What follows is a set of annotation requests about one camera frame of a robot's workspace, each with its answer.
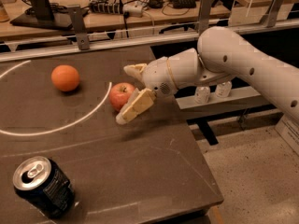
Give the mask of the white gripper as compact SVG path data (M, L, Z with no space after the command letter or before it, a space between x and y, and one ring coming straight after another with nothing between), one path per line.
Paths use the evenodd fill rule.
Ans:
M186 87L213 86L231 79L225 72L208 70L195 49L162 57L148 65L126 65L123 70L128 76L142 81L146 88L133 91L128 102L116 116L116 122L120 125L129 123L151 108L156 95L166 97Z

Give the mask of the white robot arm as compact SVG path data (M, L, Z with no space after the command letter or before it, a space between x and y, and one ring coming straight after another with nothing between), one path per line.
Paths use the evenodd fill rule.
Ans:
M238 77L299 122L299 69L254 48L225 27L200 34L195 49L151 63L126 65L124 72L144 85L135 90L116 117L126 124L154 105L155 100L189 86L212 86Z

